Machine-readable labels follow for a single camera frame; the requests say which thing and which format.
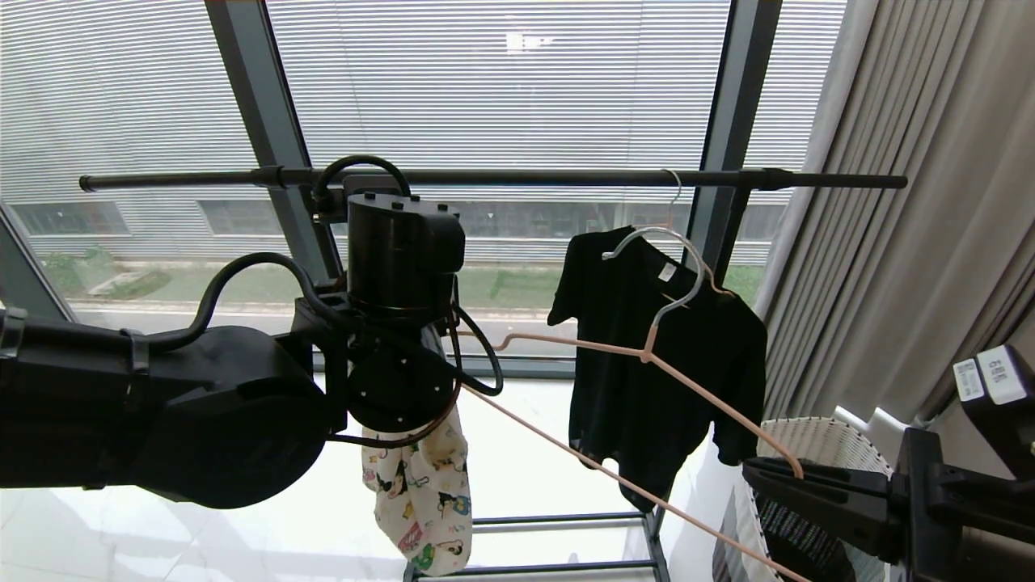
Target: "gray curtain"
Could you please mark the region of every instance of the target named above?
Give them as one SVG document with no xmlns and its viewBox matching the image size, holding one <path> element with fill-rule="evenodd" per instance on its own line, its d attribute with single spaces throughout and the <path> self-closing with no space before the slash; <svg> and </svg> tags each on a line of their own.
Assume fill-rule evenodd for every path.
<svg viewBox="0 0 1035 582">
<path fill-rule="evenodd" d="M 1035 297 L 1035 2 L 851 6 L 805 171 L 910 186 L 795 193 L 756 305 L 767 417 L 924 417 Z"/>
</svg>

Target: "laundry basket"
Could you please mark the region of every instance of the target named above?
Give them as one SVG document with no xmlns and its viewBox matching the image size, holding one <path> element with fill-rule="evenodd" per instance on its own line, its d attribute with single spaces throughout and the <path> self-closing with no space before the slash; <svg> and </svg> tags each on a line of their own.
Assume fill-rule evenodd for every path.
<svg viewBox="0 0 1035 582">
<path fill-rule="evenodd" d="M 840 420 L 819 416 L 783 418 L 763 423 L 762 430 L 806 464 L 876 471 L 885 475 L 892 472 L 869 439 Z M 758 453 L 760 457 L 779 457 L 764 441 L 759 441 Z M 756 494 L 742 476 L 734 485 L 721 530 L 806 578 L 811 574 L 814 580 L 834 582 L 886 580 L 884 562 L 830 535 L 782 504 Z M 775 570 L 722 542 L 717 542 L 715 546 L 712 576 L 715 581 L 722 582 L 775 582 L 783 579 Z"/>
</svg>

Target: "white corrugated facade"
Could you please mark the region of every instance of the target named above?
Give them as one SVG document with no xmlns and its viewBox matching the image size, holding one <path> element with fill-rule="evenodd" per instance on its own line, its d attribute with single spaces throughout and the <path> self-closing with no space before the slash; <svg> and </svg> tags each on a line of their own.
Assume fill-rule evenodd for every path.
<svg viewBox="0 0 1035 582">
<path fill-rule="evenodd" d="M 268 199 L 262 190 L 78 187 L 81 174 L 256 166 L 202 2 L 5 0 L 0 10 L 0 201 L 14 215 L 22 204 L 112 202 L 126 230 L 32 234 L 37 253 L 287 250 L 280 235 L 214 234 L 198 204 Z M 337 0 L 271 1 L 269 11 L 317 165 L 369 152 L 404 169 L 686 169 L 700 163 L 729 5 Z M 748 166 L 800 167 L 842 11 L 842 1 L 783 2 Z M 674 190 L 421 194 L 602 204 L 663 203 Z M 565 244 L 473 237 L 468 259 L 560 260 Z M 767 249 L 745 241 L 735 261 L 764 261 Z"/>
</svg>

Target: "road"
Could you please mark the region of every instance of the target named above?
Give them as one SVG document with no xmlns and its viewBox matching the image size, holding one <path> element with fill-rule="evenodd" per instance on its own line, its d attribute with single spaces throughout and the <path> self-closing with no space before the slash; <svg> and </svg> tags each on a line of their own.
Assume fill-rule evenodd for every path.
<svg viewBox="0 0 1035 582">
<path fill-rule="evenodd" d="M 140 309 L 120 309 L 88 307 L 76 309 L 76 315 L 81 323 L 97 325 L 112 329 L 137 329 L 144 333 L 155 333 L 169 329 L 180 329 L 190 324 L 195 313 L 190 311 L 149 311 Z M 484 314 L 479 317 L 477 312 L 471 313 L 471 317 L 478 323 L 482 331 L 494 344 L 499 344 L 503 337 L 511 332 L 542 333 L 545 336 L 557 336 L 561 338 L 575 338 L 574 321 L 567 321 L 555 327 L 548 327 L 545 318 L 507 318 L 499 317 L 499 314 Z M 283 333 L 291 328 L 292 316 L 284 312 L 262 313 L 219 311 L 212 317 L 210 326 L 218 325 L 244 325 L 255 327 L 266 333 Z M 461 338 L 461 349 L 464 353 L 482 353 L 478 342 L 474 338 Z M 562 344 L 549 344 L 546 342 L 515 341 L 511 347 L 507 348 L 506 355 L 523 356 L 548 356 L 548 357 L 571 357 L 574 356 L 574 348 Z"/>
</svg>

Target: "glass window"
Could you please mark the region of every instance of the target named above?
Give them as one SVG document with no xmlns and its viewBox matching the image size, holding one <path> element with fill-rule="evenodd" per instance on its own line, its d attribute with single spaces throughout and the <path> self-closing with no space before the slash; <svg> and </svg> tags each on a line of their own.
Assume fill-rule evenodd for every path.
<svg viewBox="0 0 1035 582">
<path fill-rule="evenodd" d="M 696 169 L 730 11 L 729 1 L 671 0 L 268 6 L 314 164 L 369 152 L 404 171 Z M 544 331 L 571 236 L 663 224 L 676 194 L 674 186 L 414 190 L 461 212 L 462 302 L 479 310 L 472 315 L 494 340 L 508 329 Z M 685 230 L 687 215 L 679 205 L 677 229 Z M 678 252 L 678 243 L 661 244 Z M 573 329 L 545 332 L 573 337 Z M 557 355 L 533 343 L 507 354 L 522 350 Z"/>
<path fill-rule="evenodd" d="M 799 171 L 846 0 L 785 0 L 744 167 Z M 726 284 L 753 303 L 792 190 L 751 195 Z"/>
<path fill-rule="evenodd" d="M 213 234 L 283 234 L 269 200 L 200 200 L 198 205 Z"/>
<path fill-rule="evenodd" d="M 114 202 L 18 204 L 11 208 L 30 235 L 129 233 Z"/>
<path fill-rule="evenodd" d="M 82 174 L 257 166 L 203 2 L 4 1 L 0 51 L 0 201 L 81 321 L 184 327 L 227 261 L 287 252 L 268 203 L 242 217 L 228 202 L 212 229 L 198 205 L 254 207 L 254 187 L 79 188 Z M 297 295 L 285 269 L 247 269 L 213 323 L 285 331 Z"/>
</svg>

